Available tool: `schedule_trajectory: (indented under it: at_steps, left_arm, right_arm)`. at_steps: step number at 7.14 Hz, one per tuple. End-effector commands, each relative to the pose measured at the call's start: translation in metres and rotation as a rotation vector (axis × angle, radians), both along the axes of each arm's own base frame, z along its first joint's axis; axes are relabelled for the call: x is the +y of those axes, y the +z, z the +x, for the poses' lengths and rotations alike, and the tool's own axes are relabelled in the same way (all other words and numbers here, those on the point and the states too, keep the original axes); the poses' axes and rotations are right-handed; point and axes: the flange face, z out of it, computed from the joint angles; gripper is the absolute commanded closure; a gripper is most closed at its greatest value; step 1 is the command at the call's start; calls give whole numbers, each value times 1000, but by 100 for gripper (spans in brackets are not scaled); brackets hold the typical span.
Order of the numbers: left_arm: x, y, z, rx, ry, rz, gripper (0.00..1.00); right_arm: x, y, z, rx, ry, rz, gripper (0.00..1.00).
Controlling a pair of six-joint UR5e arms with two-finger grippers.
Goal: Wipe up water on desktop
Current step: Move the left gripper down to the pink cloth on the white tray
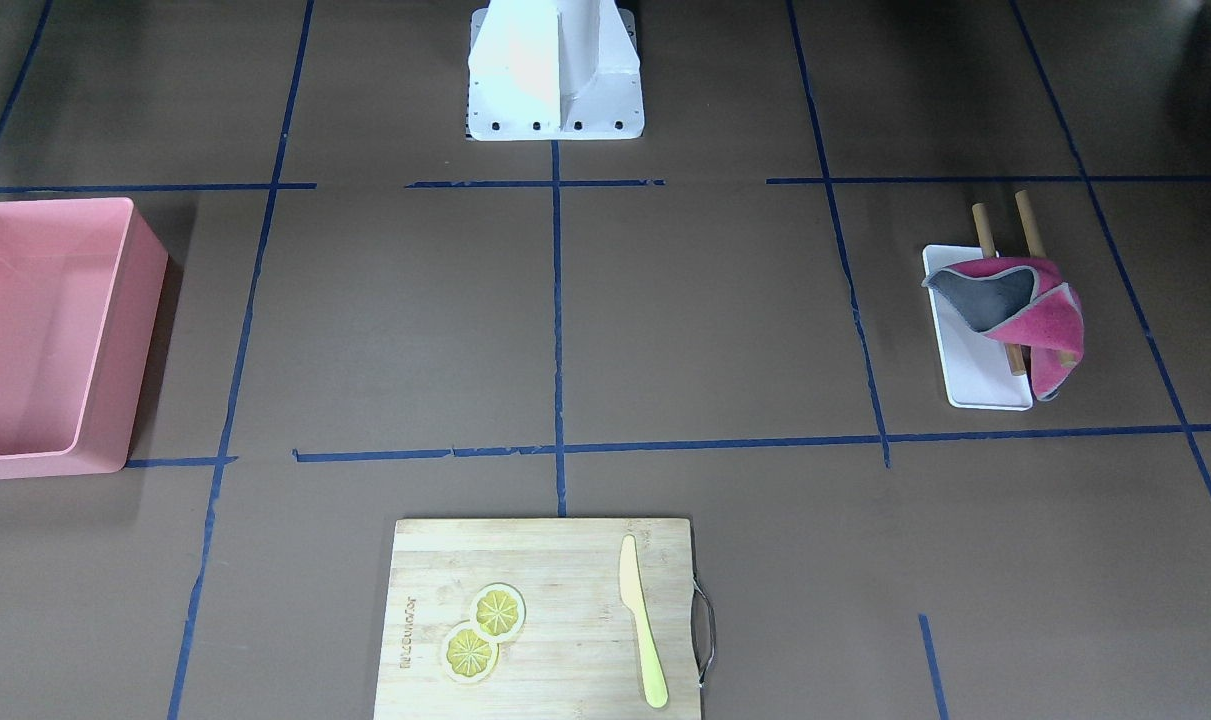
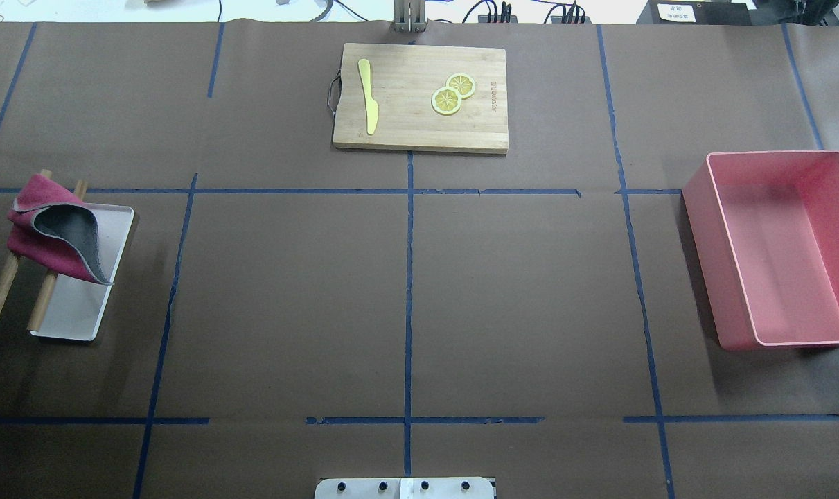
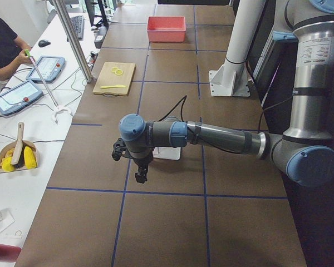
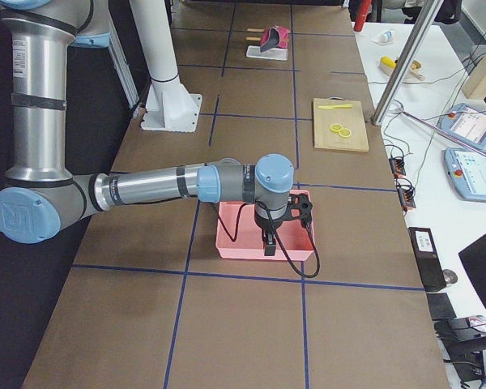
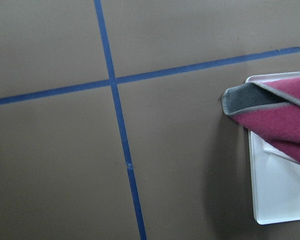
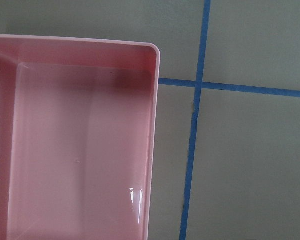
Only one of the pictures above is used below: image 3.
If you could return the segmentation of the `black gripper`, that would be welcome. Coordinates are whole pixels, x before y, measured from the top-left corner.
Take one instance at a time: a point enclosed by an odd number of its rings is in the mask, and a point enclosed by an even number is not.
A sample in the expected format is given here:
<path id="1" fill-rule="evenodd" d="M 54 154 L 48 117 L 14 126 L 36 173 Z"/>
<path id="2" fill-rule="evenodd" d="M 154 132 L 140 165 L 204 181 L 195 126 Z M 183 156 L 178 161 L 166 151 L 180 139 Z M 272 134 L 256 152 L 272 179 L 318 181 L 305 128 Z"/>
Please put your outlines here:
<path id="1" fill-rule="evenodd" d="M 135 173 L 137 183 L 145 183 L 147 181 L 148 166 L 153 161 L 153 152 L 144 151 L 140 153 L 130 152 L 130 156 L 134 163 L 137 164 L 139 170 Z"/>

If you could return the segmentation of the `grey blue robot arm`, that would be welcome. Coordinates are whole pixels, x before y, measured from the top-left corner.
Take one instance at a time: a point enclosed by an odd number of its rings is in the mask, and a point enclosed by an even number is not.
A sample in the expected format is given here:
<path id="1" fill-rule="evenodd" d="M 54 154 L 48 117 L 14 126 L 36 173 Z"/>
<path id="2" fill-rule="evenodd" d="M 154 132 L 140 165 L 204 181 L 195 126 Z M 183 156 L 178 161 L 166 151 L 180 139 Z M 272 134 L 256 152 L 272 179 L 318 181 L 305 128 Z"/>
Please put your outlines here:
<path id="1" fill-rule="evenodd" d="M 274 39 L 298 43 L 289 128 L 281 135 L 250 133 L 166 115 L 145 121 L 137 114 L 119 122 L 112 158 L 132 159 L 137 182 L 147 180 L 156 147 L 199 144 L 234 154 L 270 159 L 302 186 L 320 186 L 334 177 L 334 150 L 326 129 L 334 64 L 334 1 L 277 1 Z"/>

